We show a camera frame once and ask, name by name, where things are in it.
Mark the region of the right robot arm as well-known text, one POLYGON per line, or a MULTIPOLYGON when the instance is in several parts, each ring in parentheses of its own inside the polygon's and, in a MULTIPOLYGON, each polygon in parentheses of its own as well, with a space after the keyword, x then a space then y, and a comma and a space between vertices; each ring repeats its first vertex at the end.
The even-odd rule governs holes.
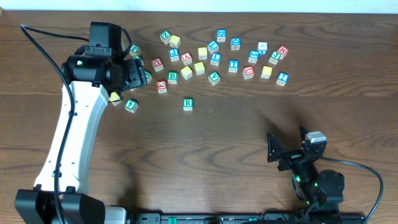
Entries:
POLYGON ((299 128, 301 147, 285 151, 271 133, 267 133, 267 161, 277 161, 280 172, 291 170, 293 190, 299 200, 306 201, 315 210, 337 210, 343 201, 345 178, 334 170, 319 172, 315 161, 321 159, 327 144, 327 137, 319 132, 299 128))

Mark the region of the yellow O letter block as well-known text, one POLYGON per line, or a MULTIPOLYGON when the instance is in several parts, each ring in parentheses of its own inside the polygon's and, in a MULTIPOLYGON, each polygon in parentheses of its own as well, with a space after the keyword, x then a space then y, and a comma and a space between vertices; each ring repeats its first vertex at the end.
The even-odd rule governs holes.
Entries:
POLYGON ((205 73, 205 66, 203 62, 198 62, 194 64, 196 75, 202 75, 205 73))

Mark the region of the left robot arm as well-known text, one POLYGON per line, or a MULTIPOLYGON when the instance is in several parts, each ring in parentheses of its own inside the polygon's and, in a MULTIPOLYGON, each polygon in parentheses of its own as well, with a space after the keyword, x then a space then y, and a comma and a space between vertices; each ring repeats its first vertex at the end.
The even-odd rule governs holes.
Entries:
POLYGON ((126 208, 88 196, 91 154, 112 92, 147 84, 141 60, 72 55, 57 128, 32 190, 18 190, 15 208, 26 223, 133 223, 126 208))

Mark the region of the green R letter block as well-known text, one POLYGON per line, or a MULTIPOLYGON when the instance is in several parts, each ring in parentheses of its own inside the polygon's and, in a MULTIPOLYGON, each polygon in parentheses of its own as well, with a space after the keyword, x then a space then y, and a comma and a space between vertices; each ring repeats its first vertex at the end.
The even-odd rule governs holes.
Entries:
POLYGON ((184 98, 183 99, 183 110, 184 111, 192 111, 193 110, 193 99, 192 98, 184 98))

